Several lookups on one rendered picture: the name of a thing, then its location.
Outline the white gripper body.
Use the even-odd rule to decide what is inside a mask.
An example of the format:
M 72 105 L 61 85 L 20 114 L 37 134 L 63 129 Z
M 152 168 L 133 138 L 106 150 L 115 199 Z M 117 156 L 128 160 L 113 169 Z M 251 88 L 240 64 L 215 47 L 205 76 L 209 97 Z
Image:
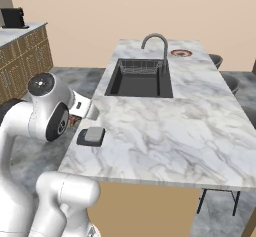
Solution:
M 99 109 L 94 104 L 91 104 L 86 114 L 86 117 L 91 120 L 96 120 L 98 116 L 99 116 Z

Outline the red-rimmed plate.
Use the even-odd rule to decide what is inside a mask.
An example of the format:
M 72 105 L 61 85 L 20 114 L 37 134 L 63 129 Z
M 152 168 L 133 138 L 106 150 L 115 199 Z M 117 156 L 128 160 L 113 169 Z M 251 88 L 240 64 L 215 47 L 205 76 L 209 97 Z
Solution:
M 174 49 L 170 53 L 176 57 L 190 57 L 192 55 L 192 52 L 186 49 Z

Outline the dark grey sink basin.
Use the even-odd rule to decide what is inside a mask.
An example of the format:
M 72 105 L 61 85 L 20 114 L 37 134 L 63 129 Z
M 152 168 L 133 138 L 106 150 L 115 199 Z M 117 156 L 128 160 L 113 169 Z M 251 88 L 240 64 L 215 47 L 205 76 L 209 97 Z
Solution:
M 106 96 L 172 98 L 169 65 L 162 74 L 162 67 L 156 74 L 122 74 L 115 66 L 105 92 Z

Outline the wooden cupboard run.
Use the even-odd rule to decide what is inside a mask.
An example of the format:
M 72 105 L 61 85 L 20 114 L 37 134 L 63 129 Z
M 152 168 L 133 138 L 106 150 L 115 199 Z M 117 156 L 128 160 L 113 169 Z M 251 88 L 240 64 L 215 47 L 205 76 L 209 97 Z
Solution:
M 28 23 L 25 29 L 0 28 L 0 104 L 21 98 L 29 80 L 52 67 L 46 23 Z

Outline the grey arched tap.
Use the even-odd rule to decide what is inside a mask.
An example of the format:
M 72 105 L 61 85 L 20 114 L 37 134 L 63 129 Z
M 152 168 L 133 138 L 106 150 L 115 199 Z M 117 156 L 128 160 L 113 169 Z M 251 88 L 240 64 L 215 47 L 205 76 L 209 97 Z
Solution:
M 163 60 L 164 61 L 163 61 L 163 66 L 162 66 L 162 74 L 164 74 L 166 72 L 166 68 L 167 68 L 167 64 L 168 64 L 168 62 L 167 62 L 167 52 L 168 52 L 167 39 L 162 34 L 151 33 L 143 39 L 142 44 L 141 44 L 141 49 L 145 48 L 147 41 L 151 38 L 160 38 L 164 43 L 164 52 L 163 52 Z

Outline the black toaster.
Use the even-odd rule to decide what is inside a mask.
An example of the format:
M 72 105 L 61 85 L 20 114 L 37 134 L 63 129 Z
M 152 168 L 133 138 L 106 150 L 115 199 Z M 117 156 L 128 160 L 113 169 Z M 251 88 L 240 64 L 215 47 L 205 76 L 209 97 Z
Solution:
M 24 12 L 21 7 L 18 8 L 1 8 L 0 9 L 4 25 L 3 28 L 26 29 L 24 22 Z

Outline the dark grey stool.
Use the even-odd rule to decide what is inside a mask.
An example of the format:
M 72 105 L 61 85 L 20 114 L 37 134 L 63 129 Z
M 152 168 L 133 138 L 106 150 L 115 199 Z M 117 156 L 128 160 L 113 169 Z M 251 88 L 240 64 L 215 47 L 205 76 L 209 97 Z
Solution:
M 233 94 L 236 94 L 240 87 L 240 81 L 236 77 L 231 76 L 229 74 L 222 74 L 222 78 L 228 85 L 231 92 Z
M 223 62 L 223 58 L 220 55 L 217 54 L 210 54 L 209 57 L 213 61 L 216 68 L 219 68 Z

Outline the black stool legs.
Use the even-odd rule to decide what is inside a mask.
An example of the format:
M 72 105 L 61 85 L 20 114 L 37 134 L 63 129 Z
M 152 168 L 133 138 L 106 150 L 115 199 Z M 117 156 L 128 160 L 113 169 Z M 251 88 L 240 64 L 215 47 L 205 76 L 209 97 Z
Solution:
M 237 211 L 237 207 L 238 207 L 238 202 L 239 202 L 240 194 L 241 194 L 240 191 L 235 191 L 234 192 L 232 190 L 206 189 L 206 188 L 202 189 L 202 195 L 199 197 L 199 204 L 198 204 L 198 207 L 197 207 L 197 210 L 196 210 L 197 214 L 199 214 L 200 211 L 201 211 L 201 208 L 202 208 L 205 196 L 206 196 L 208 191 L 229 192 L 231 194 L 231 196 L 232 196 L 233 201 L 234 201 L 234 207 L 233 207 L 233 211 L 232 211 L 232 216 L 236 215 L 236 211 Z

